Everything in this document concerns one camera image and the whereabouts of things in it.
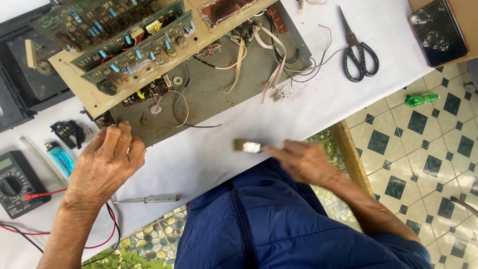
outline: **smartphone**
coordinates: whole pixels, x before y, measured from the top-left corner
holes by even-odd
[[[447,0],[436,0],[409,17],[428,65],[438,67],[469,50]]]

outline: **lighter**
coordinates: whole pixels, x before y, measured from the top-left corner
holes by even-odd
[[[69,177],[75,163],[68,157],[61,146],[57,142],[48,142],[43,145],[43,148],[45,148],[48,155],[55,161],[56,165]]]

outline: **ribbon cable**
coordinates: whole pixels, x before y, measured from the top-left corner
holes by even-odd
[[[240,44],[239,44],[239,54],[238,54],[238,64],[236,65],[236,78],[234,79],[234,83],[232,84],[231,87],[229,87],[229,89],[227,91],[225,91],[224,93],[230,93],[232,91],[232,89],[234,88],[234,86],[236,86],[236,83],[238,82],[238,79],[239,79],[239,72],[240,72],[240,65],[241,65],[241,62],[242,62],[242,53],[244,52],[244,48],[245,48],[246,44],[244,43],[244,39],[240,39]]]
[[[259,30],[263,30],[267,35],[271,36],[274,41],[282,48],[282,50],[284,51],[284,57],[282,59],[282,63],[280,65],[277,66],[277,68],[275,69],[275,71],[272,73],[271,77],[269,78],[269,81],[267,81],[267,84],[264,86],[264,91],[262,92],[262,100],[261,100],[261,104],[264,103],[264,98],[266,96],[266,93],[267,93],[267,90],[272,86],[272,88],[274,88],[275,86],[277,86],[277,84],[279,83],[279,79],[281,78],[281,75],[282,75],[282,71],[284,70],[284,65],[285,65],[285,59],[286,59],[286,51],[285,51],[285,46],[284,44],[275,36],[273,35],[269,30],[267,30],[266,28],[264,28],[264,26],[262,25],[254,25],[252,27],[252,31],[254,32],[254,36],[257,40],[257,42],[259,42],[259,44],[263,47],[263,48],[266,48],[266,49],[270,49],[270,50],[273,50],[274,49],[274,46],[272,45],[267,45],[264,43],[264,41],[262,41],[262,39],[259,37]]]

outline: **hand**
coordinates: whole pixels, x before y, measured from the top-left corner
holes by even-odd
[[[284,149],[265,146],[263,151],[276,158],[297,182],[330,189],[344,179],[342,171],[330,164],[321,144],[284,140]]]
[[[145,153],[127,121],[101,129],[78,157],[65,200],[99,209],[144,165]]]

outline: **table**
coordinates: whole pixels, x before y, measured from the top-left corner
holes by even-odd
[[[328,31],[318,27],[318,24],[330,27],[333,33],[328,55],[345,45],[336,7],[340,4],[358,40],[366,42],[378,55],[378,74],[373,78],[365,78],[361,83],[352,83],[342,72],[341,56],[336,56],[323,66],[315,79],[305,84],[294,83],[293,88],[289,81],[279,85],[286,96],[282,100],[273,102],[267,98],[261,105],[261,96],[255,96],[202,123],[221,122],[224,125],[220,128],[190,128],[150,147],[146,153],[145,166],[120,188],[114,199],[179,194],[181,200],[176,203],[115,206],[124,235],[140,229],[158,216],[267,158],[263,154],[233,152],[233,139],[247,137],[280,146],[285,138],[307,138],[431,70],[408,25],[407,17],[411,11],[407,0],[388,1],[386,4],[380,0],[331,0],[326,6],[306,5],[307,9],[302,16],[296,1],[282,2],[315,58],[321,58],[329,40]],[[47,1],[30,0],[28,3],[28,9],[32,9]],[[22,9],[26,8],[25,5],[22,7],[19,1],[9,1],[1,6],[0,18],[3,19],[26,11]],[[18,148],[24,150],[19,141],[21,135],[34,134],[35,137],[32,135],[30,138],[37,146],[55,139],[48,126],[56,120],[74,119],[88,123],[87,117],[78,113],[81,108],[79,101],[72,98],[40,112],[35,120],[0,134],[0,152]],[[45,171],[38,167],[30,155],[26,155],[47,189],[56,190],[57,186],[48,179]],[[19,228],[49,231],[61,197],[61,194],[53,195],[52,201],[15,221],[11,221],[4,211],[0,211],[0,221],[15,223]],[[110,232],[111,219],[103,208],[87,246],[103,242]],[[10,257],[0,260],[0,268],[33,268],[37,264],[41,253],[21,236],[0,230],[0,237],[4,240],[0,252],[3,257]],[[34,240],[44,247],[47,237],[37,236]],[[91,257],[99,251],[101,249],[85,250],[83,258]]]

